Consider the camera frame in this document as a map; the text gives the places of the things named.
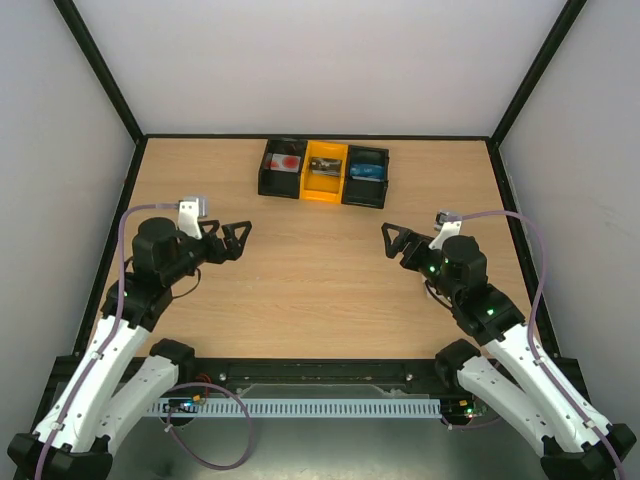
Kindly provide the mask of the black bin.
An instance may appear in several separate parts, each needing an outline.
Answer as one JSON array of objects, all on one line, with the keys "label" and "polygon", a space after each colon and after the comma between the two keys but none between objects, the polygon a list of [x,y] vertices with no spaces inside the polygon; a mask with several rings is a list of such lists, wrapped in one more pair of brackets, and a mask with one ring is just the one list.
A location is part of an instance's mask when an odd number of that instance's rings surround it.
[{"label": "black bin", "polygon": [[266,143],[258,172],[258,194],[298,199],[308,142],[275,138]]},{"label": "black bin", "polygon": [[389,183],[388,172],[388,149],[350,145],[342,203],[383,209]]}]

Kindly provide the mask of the blue card in bin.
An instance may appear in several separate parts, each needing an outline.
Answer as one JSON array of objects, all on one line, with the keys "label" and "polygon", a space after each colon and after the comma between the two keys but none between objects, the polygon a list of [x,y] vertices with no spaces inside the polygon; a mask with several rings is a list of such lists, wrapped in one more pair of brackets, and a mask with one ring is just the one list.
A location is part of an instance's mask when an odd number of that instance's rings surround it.
[{"label": "blue card in bin", "polygon": [[371,163],[351,163],[349,177],[355,180],[382,182],[385,180],[385,167]]}]

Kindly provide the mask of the dark card in bin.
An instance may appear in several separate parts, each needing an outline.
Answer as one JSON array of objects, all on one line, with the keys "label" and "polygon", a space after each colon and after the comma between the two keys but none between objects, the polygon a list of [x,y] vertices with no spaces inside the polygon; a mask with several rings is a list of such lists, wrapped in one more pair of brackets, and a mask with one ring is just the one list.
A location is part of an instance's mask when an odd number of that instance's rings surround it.
[{"label": "dark card in bin", "polygon": [[312,157],[309,168],[314,175],[340,177],[342,161],[340,159]]}]

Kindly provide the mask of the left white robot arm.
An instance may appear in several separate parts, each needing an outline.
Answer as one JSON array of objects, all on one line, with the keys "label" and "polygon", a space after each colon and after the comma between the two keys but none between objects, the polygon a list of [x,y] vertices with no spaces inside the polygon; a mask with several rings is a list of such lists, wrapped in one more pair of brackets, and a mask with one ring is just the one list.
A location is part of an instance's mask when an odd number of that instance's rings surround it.
[{"label": "left white robot arm", "polygon": [[69,383],[34,430],[15,435],[8,447],[27,478],[108,476],[120,443],[148,406],[194,377],[194,348],[162,339],[136,377],[120,382],[173,301],[173,286],[204,263],[239,259],[251,229],[248,221],[198,221],[190,236],[165,217],[139,225],[124,276],[108,290],[91,345]]}]

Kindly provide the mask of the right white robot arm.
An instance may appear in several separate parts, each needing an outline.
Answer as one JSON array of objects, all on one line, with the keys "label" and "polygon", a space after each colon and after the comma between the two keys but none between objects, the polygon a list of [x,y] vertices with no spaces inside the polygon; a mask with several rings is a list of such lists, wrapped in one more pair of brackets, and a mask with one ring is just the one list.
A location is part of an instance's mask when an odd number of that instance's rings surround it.
[{"label": "right white robot arm", "polygon": [[420,273],[466,335],[436,355],[438,384],[485,402],[527,441],[550,479],[620,474],[635,434],[610,422],[571,384],[530,335],[518,307],[490,284],[486,256],[460,229],[459,220],[447,217],[436,237],[381,227],[386,256]]}]

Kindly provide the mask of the red white card in bin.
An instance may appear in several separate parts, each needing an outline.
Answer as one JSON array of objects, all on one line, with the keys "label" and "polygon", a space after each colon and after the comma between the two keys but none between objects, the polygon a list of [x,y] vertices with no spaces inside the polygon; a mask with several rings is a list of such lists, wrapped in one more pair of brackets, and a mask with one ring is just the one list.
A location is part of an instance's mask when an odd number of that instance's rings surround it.
[{"label": "red white card in bin", "polygon": [[297,155],[270,153],[266,160],[266,168],[271,171],[297,173],[302,158]]}]

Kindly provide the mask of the black aluminium frame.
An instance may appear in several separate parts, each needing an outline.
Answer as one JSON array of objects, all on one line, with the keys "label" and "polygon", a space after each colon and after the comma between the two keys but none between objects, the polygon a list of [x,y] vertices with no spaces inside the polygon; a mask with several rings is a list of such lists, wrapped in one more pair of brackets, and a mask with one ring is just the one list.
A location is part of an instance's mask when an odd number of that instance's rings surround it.
[{"label": "black aluminium frame", "polygon": [[[531,63],[526,75],[523,77],[516,93],[508,104],[502,118],[500,119],[495,131],[490,136],[482,135],[400,135],[400,134],[376,134],[376,133],[309,133],[302,134],[286,134],[286,133],[274,133],[274,134],[229,134],[229,133],[198,133],[198,134],[157,134],[157,133],[143,133],[139,123],[135,119],[135,116],[128,105],[122,91],[117,83],[117,80],[113,76],[104,56],[100,52],[89,28],[87,27],[81,13],[79,12],[74,1],[52,1],[59,11],[60,16],[64,20],[67,29],[73,35],[75,43],[82,51],[86,61],[91,66],[97,80],[100,82],[102,89],[107,95],[109,101],[113,105],[116,113],[118,114],[120,121],[125,126],[131,139],[134,142],[135,150],[131,157],[127,174],[123,181],[123,187],[118,200],[118,204],[114,213],[114,217],[110,226],[109,233],[106,237],[106,243],[94,283],[91,287],[88,297],[86,309],[84,311],[82,320],[79,324],[78,333],[74,343],[72,353],[68,356],[59,357],[61,360],[79,360],[79,354],[84,353],[84,347],[86,347],[89,339],[89,327],[93,325],[94,315],[97,313],[97,302],[99,289],[105,286],[107,278],[107,262],[111,261],[116,251],[116,236],[118,229],[118,222],[121,214],[124,213],[125,207],[129,206],[129,202],[133,193],[135,182],[142,164],[142,158],[145,153],[146,146],[150,139],[154,138],[168,138],[168,139],[253,139],[253,138],[271,138],[271,137],[303,137],[310,139],[326,140],[335,137],[336,139],[351,139],[351,140],[407,140],[407,141],[482,141],[485,143],[488,149],[489,158],[493,168],[494,177],[500,193],[500,198],[503,203],[503,207],[513,208],[516,207],[514,199],[514,193],[509,179],[507,176],[504,161],[500,153],[500,146],[507,137],[511,128],[513,127],[516,119],[520,115],[531,94],[534,92],[540,79],[543,77],[547,67],[551,63],[552,59],[556,55],[556,52],[562,45],[563,41],[571,31],[576,20],[584,9],[588,1],[566,1],[563,5],[558,17],[554,21],[552,28],[549,30],[542,46],[536,54],[533,62]],[[516,220],[507,220],[509,225],[512,241],[515,247],[516,255],[519,261],[519,266],[522,272],[524,284],[527,289],[527,294],[531,302],[535,299],[535,292],[537,287],[543,286],[542,277],[538,276],[538,273],[542,275],[542,266],[540,270],[536,271],[533,263],[533,254],[527,241],[525,240],[524,227],[521,223],[517,223]],[[544,297],[541,296],[539,300],[539,307],[534,307],[534,313],[536,311],[541,313],[541,318],[538,320],[538,326],[541,328],[543,334],[548,335],[547,344],[543,341],[543,345],[551,346],[554,348],[552,352],[554,355],[560,355],[558,350],[558,343],[553,331],[553,325],[549,316],[547,306],[545,304]]]}]

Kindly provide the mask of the yellow bin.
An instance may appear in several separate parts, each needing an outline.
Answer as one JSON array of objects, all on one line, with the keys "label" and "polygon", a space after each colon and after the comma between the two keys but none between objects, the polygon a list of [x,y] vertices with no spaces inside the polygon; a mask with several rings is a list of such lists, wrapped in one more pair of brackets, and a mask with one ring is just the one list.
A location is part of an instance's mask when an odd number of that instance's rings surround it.
[{"label": "yellow bin", "polygon": [[310,140],[302,167],[299,197],[303,200],[340,204],[347,154],[346,144]]}]

